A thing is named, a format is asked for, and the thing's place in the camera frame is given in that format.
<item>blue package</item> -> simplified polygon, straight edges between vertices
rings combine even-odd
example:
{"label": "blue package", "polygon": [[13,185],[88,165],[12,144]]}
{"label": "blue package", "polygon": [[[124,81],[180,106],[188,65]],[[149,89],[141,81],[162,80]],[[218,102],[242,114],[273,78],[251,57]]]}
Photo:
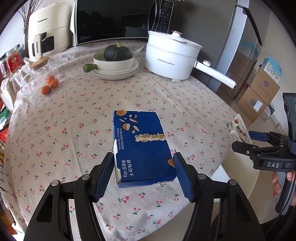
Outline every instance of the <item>blue package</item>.
{"label": "blue package", "polygon": [[115,174],[119,188],[170,182],[176,169],[155,112],[114,111]]}
{"label": "blue package", "polygon": [[282,75],[282,69],[279,64],[269,55],[263,60],[261,68],[275,81],[278,82]]}

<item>pot lid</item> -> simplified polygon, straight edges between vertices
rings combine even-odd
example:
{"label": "pot lid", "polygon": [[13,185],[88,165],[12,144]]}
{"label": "pot lid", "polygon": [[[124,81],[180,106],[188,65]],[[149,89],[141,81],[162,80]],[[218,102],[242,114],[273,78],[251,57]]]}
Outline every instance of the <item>pot lid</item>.
{"label": "pot lid", "polygon": [[165,33],[160,33],[160,32],[155,32],[155,31],[149,31],[149,34],[159,36],[159,37],[163,37],[163,38],[166,38],[166,39],[172,39],[172,40],[184,43],[184,44],[188,44],[188,45],[193,46],[193,47],[202,48],[202,46],[197,44],[197,43],[194,43],[194,42],[192,42],[190,40],[181,38],[182,33],[178,32],[178,31],[172,31],[172,32],[173,32],[172,34],[165,34]]}

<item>orange fruit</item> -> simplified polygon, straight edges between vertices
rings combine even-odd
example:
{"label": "orange fruit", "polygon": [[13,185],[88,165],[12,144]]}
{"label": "orange fruit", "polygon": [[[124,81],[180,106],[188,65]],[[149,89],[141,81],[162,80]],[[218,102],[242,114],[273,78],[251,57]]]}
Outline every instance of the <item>orange fruit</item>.
{"label": "orange fruit", "polygon": [[48,95],[52,91],[51,87],[49,85],[43,86],[41,88],[41,94]]}
{"label": "orange fruit", "polygon": [[54,80],[54,79],[55,79],[55,77],[54,77],[53,75],[51,75],[51,76],[47,77],[47,79],[46,79],[46,83],[47,83],[48,85],[50,85],[50,82],[51,82],[52,80]]}
{"label": "orange fruit", "polygon": [[57,79],[54,79],[50,82],[50,87],[53,89],[56,89],[59,86],[59,81]]}

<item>label on box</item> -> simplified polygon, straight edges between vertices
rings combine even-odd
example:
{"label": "label on box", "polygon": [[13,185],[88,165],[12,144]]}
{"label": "label on box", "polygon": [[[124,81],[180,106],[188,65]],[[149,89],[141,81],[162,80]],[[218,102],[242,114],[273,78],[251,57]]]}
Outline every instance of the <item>label on box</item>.
{"label": "label on box", "polygon": [[256,112],[258,112],[261,108],[261,106],[263,105],[263,103],[261,101],[257,101],[257,103],[254,105],[254,110],[256,110]]}
{"label": "label on box", "polygon": [[9,59],[7,59],[7,65],[10,72],[16,70],[20,65],[22,65],[22,61],[20,60],[20,55],[16,52]]}
{"label": "label on box", "polygon": [[268,58],[264,59],[262,68],[275,82],[278,82],[282,76],[281,67],[270,55]]}

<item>stacked plate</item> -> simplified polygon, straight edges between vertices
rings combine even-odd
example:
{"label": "stacked plate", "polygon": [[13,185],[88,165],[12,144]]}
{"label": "stacked plate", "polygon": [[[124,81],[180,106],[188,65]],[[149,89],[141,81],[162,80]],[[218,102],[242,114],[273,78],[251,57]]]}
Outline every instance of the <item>stacked plate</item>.
{"label": "stacked plate", "polygon": [[116,72],[108,72],[108,71],[100,71],[94,70],[94,74],[101,79],[104,80],[123,80],[128,77],[131,77],[134,73],[137,72],[139,66],[139,62],[135,59],[133,66],[130,69]]}

